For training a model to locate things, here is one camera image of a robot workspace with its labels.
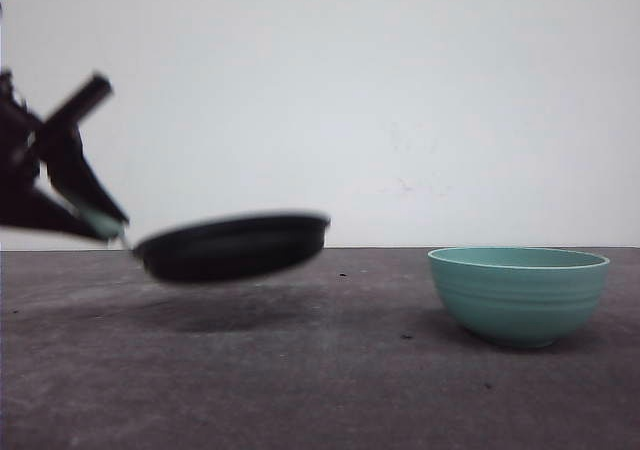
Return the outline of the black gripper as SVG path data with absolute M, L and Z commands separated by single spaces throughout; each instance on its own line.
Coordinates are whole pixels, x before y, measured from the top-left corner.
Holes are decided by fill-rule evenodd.
M 93 74 L 48 117 L 33 113 L 16 94 L 13 73 L 1 71 L 1 225 L 103 239 L 101 224 L 128 216 L 112 199 L 85 159 L 79 126 L 112 93 L 107 78 Z M 45 164 L 53 187 L 76 213 L 51 200 L 32 183 Z

